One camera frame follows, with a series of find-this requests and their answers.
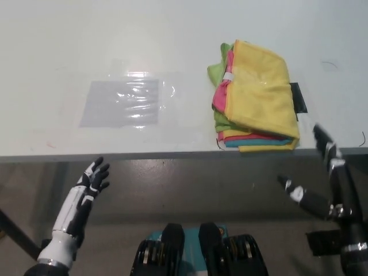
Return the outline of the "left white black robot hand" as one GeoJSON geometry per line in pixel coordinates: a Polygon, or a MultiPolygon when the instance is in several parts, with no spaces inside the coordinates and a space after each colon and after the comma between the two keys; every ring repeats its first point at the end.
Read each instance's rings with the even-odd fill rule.
{"type": "Polygon", "coordinates": [[[72,236],[77,247],[83,243],[94,200],[109,186],[109,182],[105,181],[109,176],[109,167],[103,157],[93,161],[69,191],[57,216],[52,230],[72,236]]]}

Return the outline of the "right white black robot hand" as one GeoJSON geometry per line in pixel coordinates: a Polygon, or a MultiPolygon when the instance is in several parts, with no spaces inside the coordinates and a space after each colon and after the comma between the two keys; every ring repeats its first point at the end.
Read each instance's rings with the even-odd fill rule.
{"type": "Polygon", "coordinates": [[[347,252],[367,249],[367,226],[350,168],[340,148],[328,133],[316,124],[313,128],[316,148],[327,169],[332,198],[329,200],[279,175],[277,180],[285,193],[301,209],[340,227],[341,245],[347,252]]]}

